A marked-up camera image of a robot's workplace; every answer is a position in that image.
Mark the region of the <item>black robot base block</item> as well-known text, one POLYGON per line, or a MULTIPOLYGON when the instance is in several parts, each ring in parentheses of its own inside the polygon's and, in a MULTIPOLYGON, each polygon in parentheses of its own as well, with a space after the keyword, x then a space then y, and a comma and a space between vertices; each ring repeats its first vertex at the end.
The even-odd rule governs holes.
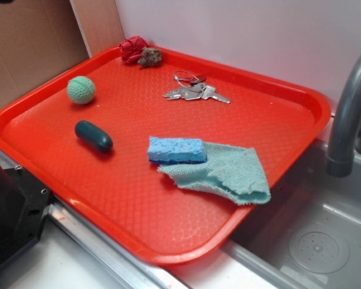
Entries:
POLYGON ((39 242, 51 197, 25 168, 0 166, 0 270, 39 242))

